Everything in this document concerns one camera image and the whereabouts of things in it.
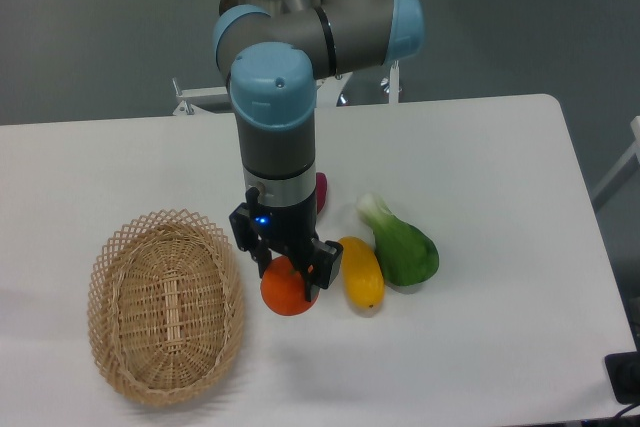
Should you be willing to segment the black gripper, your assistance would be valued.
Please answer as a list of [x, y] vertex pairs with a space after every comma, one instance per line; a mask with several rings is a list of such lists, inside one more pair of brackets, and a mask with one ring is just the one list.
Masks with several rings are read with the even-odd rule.
[[259, 277], [263, 278], [276, 254], [286, 256], [301, 275], [309, 303], [320, 289], [331, 286], [343, 254], [338, 242], [319, 239], [316, 208], [315, 194], [296, 205], [270, 207], [259, 201], [259, 190], [251, 187], [229, 216], [236, 245], [258, 265]]

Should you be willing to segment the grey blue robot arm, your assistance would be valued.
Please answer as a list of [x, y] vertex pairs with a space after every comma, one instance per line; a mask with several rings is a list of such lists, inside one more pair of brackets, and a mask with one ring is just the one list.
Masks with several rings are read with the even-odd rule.
[[413, 56], [424, 38], [419, 0], [238, 0], [214, 27], [246, 190], [230, 215], [236, 245], [260, 270], [287, 257], [307, 301], [342, 257], [316, 233], [317, 82]]

